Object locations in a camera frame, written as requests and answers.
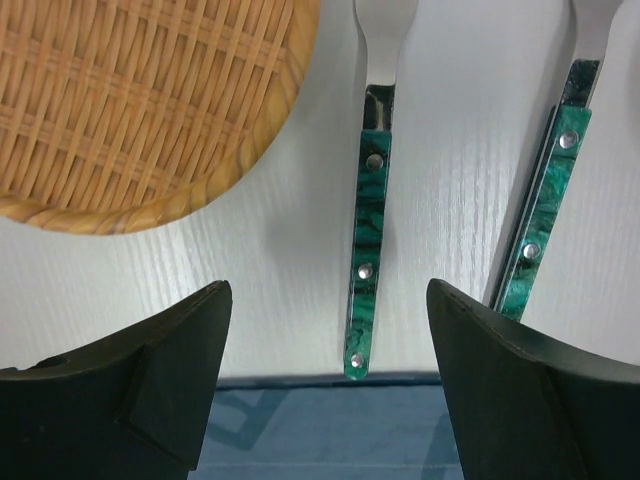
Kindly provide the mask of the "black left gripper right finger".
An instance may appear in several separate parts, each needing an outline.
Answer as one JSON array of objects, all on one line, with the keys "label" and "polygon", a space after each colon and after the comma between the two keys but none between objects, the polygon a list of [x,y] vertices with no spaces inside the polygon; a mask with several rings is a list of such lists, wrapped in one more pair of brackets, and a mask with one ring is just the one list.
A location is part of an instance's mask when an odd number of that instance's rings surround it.
[{"label": "black left gripper right finger", "polygon": [[451,284],[426,291],[467,479],[636,479],[639,368],[554,339]]}]

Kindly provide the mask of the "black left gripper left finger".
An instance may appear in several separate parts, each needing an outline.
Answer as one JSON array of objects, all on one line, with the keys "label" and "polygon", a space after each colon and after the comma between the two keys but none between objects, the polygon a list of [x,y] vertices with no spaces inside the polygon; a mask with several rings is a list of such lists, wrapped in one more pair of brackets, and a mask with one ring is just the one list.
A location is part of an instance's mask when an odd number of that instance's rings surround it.
[{"label": "black left gripper left finger", "polygon": [[232,311],[216,281],[159,314],[1,372],[5,479],[184,479],[199,462]]}]

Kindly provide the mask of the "round woven bamboo plate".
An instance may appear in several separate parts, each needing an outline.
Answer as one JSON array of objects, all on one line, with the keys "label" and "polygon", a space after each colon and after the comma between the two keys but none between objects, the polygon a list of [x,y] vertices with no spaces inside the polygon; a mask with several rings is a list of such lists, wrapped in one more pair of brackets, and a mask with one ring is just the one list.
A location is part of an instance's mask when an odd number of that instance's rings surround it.
[{"label": "round woven bamboo plate", "polygon": [[115,235],[210,204],[291,113],[317,1],[5,1],[1,214]]}]

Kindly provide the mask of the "blue cartoon placemat cloth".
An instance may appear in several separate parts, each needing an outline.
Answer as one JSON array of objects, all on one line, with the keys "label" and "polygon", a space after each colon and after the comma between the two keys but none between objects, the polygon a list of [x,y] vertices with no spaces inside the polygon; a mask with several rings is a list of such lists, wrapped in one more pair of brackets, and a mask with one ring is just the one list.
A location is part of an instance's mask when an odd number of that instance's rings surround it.
[{"label": "blue cartoon placemat cloth", "polygon": [[192,479],[461,479],[437,378],[227,383]]}]

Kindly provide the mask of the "green handled spoon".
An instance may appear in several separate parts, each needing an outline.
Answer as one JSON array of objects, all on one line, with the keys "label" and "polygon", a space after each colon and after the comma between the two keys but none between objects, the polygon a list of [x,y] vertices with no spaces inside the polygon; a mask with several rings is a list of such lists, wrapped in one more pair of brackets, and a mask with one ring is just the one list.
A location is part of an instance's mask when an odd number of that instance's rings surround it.
[{"label": "green handled spoon", "polygon": [[576,39],[563,85],[522,194],[490,305],[519,322],[527,306],[570,177],[584,141],[589,108],[620,1],[573,1]]}]

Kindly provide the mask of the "green handled fork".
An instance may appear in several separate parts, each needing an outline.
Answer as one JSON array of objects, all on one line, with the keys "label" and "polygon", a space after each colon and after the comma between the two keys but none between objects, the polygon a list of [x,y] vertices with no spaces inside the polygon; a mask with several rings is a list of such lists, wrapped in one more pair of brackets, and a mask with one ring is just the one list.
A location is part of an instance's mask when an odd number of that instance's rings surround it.
[{"label": "green handled fork", "polygon": [[371,360],[398,60],[418,3],[356,1],[354,8],[366,47],[366,86],[359,137],[343,372],[348,379],[358,381],[368,375]]}]

